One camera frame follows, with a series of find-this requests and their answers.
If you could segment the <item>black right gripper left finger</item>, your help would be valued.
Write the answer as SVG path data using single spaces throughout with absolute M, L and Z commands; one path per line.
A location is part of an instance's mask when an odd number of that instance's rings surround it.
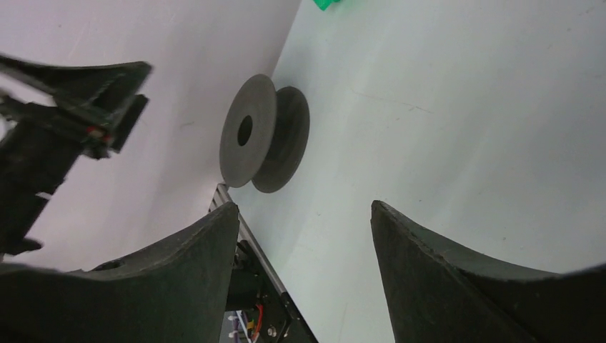
M 217 342 L 239 210 L 226 203 L 187 228 L 91 271 L 1 265 L 3 342 Z

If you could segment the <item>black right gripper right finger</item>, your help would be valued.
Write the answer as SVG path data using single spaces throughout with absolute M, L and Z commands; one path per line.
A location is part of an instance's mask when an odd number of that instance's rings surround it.
M 374 248 L 397 342 L 603 342 L 605 266 L 564 274 L 505 262 L 382 201 Z

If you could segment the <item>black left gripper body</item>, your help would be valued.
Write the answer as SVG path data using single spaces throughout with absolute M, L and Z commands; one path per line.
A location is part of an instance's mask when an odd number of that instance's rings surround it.
M 38 250 L 27 238 L 52 195 L 84 150 L 86 124 L 75 101 L 24 103 L 1 92 L 1 115 L 16 121 L 1 140 L 1 253 Z

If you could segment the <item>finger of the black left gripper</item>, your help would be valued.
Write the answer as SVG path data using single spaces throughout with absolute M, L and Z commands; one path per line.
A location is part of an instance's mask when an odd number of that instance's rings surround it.
M 79 144 L 92 159 L 120 152 L 148 102 L 140 94 L 152 66 L 144 61 L 55 66 L 1 56 L 1 73 L 49 95 L 52 106 L 1 96 L 1 115 Z

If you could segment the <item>dark grey cable spool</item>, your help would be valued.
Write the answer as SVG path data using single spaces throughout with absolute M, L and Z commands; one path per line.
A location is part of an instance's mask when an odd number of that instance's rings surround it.
M 294 86 L 276 89 L 265 74 L 245 81 L 234 97 L 222 129 L 219 166 L 224 183 L 248 183 L 266 194 L 294 176 L 307 147 L 310 110 Z

